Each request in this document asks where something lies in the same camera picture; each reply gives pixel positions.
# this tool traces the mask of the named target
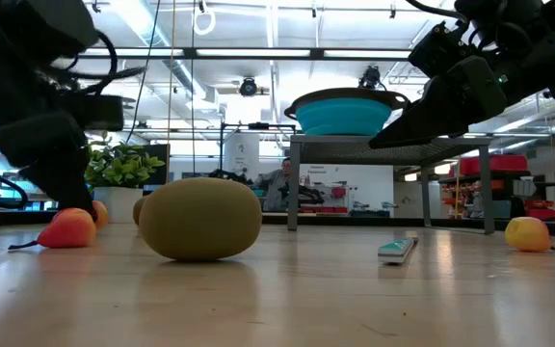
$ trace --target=shelf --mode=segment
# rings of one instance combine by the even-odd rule
[[[530,172],[491,172],[491,179],[506,179],[506,178],[516,179],[524,176],[532,176],[532,174]],[[480,174],[466,175],[466,176],[460,177],[460,183],[475,182],[480,179],[481,179]],[[438,183],[452,184],[452,183],[457,183],[457,181],[458,180],[456,178],[446,178],[446,179],[439,180]]]
[[[367,136],[292,136],[301,146],[302,164],[430,166],[487,147],[490,138],[433,139],[426,145],[372,149]]]

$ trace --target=green plant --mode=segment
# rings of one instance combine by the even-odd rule
[[[108,132],[102,132],[102,141],[90,143],[90,163],[85,179],[92,188],[126,187],[138,188],[155,173],[155,168],[165,165],[157,157],[151,157],[143,146],[120,143],[112,147]]]

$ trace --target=fruit stem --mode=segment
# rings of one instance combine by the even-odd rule
[[[37,246],[38,245],[38,241],[32,241],[30,243],[26,243],[24,245],[11,245],[8,247],[8,251],[15,251],[15,250],[20,250],[20,249],[24,249],[27,247],[32,247],[32,246]]]

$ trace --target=potted plant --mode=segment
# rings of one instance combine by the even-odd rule
[[[107,137],[105,131],[102,141],[90,143],[90,163],[85,179],[94,199],[106,205],[110,223],[133,223],[134,203],[143,196],[141,183],[165,163],[149,156],[143,146],[119,143],[113,147],[112,138]]]

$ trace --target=black robotic arm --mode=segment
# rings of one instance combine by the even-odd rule
[[[410,63],[431,80],[421,99],[379,133],[371,148],[461,136],[470,124],[498,116],[533,93],[548,90],[555,98],[555,0],[457,0],[456,13],[406,1],[458,18],[459,28],[438,24],[414,47]],[[475,31],[465,43],[470,22]],[[474,45],[477,35],[481,43]]]
[[[59,58],[77,59],[98,40],[111,54],[108,73],[52,66]],[[117,66],[114,46],[95,30],[81,0],[0,0],[0,150],[60,208],[82,208],[95,217],[84,179],[84,130],[122,130],[121,99],[101,92],[115,79],[144,71],[117,72]],[[81,89],[79,78],[99,82]]]

